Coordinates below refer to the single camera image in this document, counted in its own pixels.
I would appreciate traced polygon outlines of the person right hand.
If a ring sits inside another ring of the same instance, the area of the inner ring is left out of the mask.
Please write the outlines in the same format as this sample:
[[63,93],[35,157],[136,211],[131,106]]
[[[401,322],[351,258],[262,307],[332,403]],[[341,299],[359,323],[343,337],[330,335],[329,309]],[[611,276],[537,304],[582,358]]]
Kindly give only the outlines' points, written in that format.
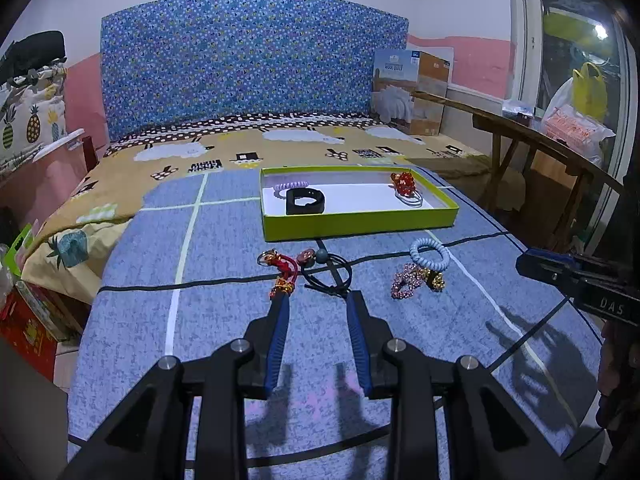
[[623,418],[639,407],[639,330],[606,321],[601,336],[597,422],[615,431],[623,425]]

